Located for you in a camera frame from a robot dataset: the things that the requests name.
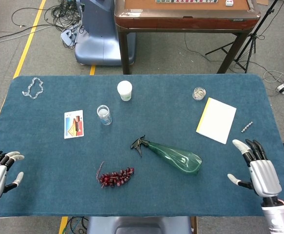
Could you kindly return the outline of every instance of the blue tablecloth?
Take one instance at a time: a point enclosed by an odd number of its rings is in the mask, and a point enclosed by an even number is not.
[[[249,171],[233,139],[256,139],[275,165],[284,200],[284,149],[261,79],[255,75],[42,76],[37,99],[22,91],[33,77],[12,81],[0,114],[0,150],[25,155],[8,173],[8,182],[24,171],[21,185],[0,199],[0,216],[14,215],[262,215],[261,198],[238,187],[227,173],[249,180]],[[128,102],[117,84],[133,85]],[[202,86],[207,96],[192,98]],[[227,144],[196,133],[208,97],[237,108]],[[96,108],[109,106],[113,122],[100,123]],[[64,113],[83,110],[84,137],[64,139]],[[245,133],[241,129],[254,124]],[[197,176],[185,175],[142,147],[146,139],[186,149],[203,159]],[[134,167],[119,188],[101,189],[95,176]]]

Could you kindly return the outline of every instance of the white paper cup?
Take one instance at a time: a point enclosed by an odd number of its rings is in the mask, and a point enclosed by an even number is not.
[[[132,95],[132,84],[127,80],[121,81],[117,85],[118,93],[123,101],[129,101]]]

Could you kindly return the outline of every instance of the yellow notepad edge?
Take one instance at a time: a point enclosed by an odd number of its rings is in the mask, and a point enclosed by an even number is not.
[[[196,132],[199,132],[201,123],[202,123],[202,121],[204,120],[205,114],[206,114],[206,112],[207,112],[207,108],[208,108],[208,106],[209,106],[211,100],[212,100],[212,98],[209,97],[209,98],[208,98],[208,101],[207,101],[207,103],[206,103],[205,109],[204,109],[204,111],[203,111],[203,113],[202,113],[202,115],[201,115],[201,118],[200,118],[200,121],[199,121],[199,124],[198,124],[198,127],[197,127]]]

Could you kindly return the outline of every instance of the concrete floor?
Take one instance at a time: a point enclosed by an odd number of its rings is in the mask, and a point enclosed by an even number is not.
[[[276,4],[277,12],[282,1]],[[56,0],[47,0],[44,8],[56,5]],[[19,28],[12,24],[12,13],[22,7],[39,7],[40,1],[0,0],[0,36],[16,32]],[[267,10],[261,6],[262,13]],[[24,10],[15,15],[15,20],[31,26],[36,17],[36,10]],[[264,24],[265,28],[273,16]],[[60,32],[55,28],[47,28],[34,34],[21,75],[87,75],[89,66],[82,66],[75,60],[74,52],[65,49],[59,39]],[[234,39],[226,34],[187,34],[187,43],[192,50],[202,54]],[[0,43],[0,108],[8,86],[14,75],[28,36]],[[184,34],[144,33],[137,35],[137,58],[132,66],[134,74],[208,74],[216,73],[220,62],[208,62],[203,57],[188,51],[184,44]],[[222,60],[225,54],[216,52],[208,57]],[[257,53],[251,58],[266,69],[284,71],[284,5],[272,25],[265,32],[265,40],[257,41]],[[250,73],[263,76],[264,69],[251,64]],[[120,67],[96,68],[95,74],[121,74]],[[265,83],[266,87],[275,89],[277,84]],[[284,95],[270,97],[276,122],[284,142]],[[19,217],[0,219],[0,234],[5,233],[58,233],[60,217]],[[268,233],[262,217],[198,219],[199,233]]]

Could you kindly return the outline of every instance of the white notepad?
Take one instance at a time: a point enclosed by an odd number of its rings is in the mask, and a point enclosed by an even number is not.
[[[236,108],[208,98],[196,132],[226,144]]]

